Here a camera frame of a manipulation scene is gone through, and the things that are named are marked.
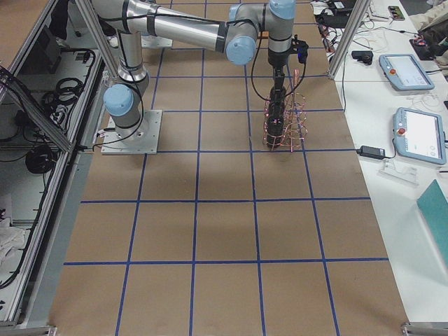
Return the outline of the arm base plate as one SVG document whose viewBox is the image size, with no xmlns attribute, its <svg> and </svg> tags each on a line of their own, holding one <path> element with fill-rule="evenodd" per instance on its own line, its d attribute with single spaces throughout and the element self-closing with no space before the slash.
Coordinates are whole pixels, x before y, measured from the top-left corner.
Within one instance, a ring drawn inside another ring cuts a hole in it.
<svg viewBox="0 0 448 336">
<path fill-rule="evenodd" d="M 141 47 L 143 49 L 171 48 L 173 41 L 160 36 L 141 35 Z"/>
<path fill-rule="evenodd" d="M 133 128 L 120 129 L 115 126 L 112 117 L 108 120 L 101 153 L 105 155 L 154 155 L 158 151 L 160 127 L 162 124 L 162 110 L 145 110 L 143 121 Z"/>
</svg>

